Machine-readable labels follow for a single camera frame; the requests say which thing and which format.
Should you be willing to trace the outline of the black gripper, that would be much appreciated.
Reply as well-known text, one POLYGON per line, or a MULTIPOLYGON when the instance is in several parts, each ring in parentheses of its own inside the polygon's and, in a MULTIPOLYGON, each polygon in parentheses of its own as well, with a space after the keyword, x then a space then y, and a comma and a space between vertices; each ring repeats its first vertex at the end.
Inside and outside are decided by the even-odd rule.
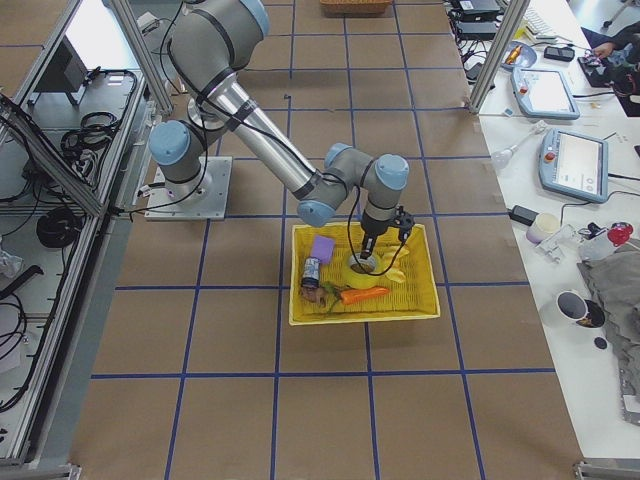
POLYGON ((361 218, 361 228, 364 232, 359 258, 366 260, 373 254, 376 241, 388 229, 388 220, 379 220, 364 212, 361 218))

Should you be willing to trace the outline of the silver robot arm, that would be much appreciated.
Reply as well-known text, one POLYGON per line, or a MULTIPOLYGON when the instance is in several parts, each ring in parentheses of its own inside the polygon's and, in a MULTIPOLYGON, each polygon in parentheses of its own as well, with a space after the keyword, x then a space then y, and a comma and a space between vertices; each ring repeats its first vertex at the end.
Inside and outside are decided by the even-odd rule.
POLYGON ((167 55, 195 111, 188 120, 159 123, 150 134, 149 148, 167 186, 179 199, 194 192, 205 172, 201 156, 230 132, 296 197, 298 216, 306 224, 325 225, 359 188, 368 193, 360 257, 371 256, 378 237, 391 227, 406 242, 414 220, 399 204, 409 174, 403 157, 374 157, 336 143, 327 152, 324 170, 318 170, 238 82, 238 71, 268 32, 268 14, 259 1, 195 1, 176 18, 167 55))

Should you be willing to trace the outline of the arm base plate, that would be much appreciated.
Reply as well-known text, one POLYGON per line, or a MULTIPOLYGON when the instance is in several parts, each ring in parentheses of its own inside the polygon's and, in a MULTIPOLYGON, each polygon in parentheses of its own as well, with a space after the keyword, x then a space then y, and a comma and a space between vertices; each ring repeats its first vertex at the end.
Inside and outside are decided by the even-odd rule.
POLYGON ((225 217, 231 179, 232 158, 199 157, 198 170, 159 165, 144 215, 152 221, 196 221, 225 217))

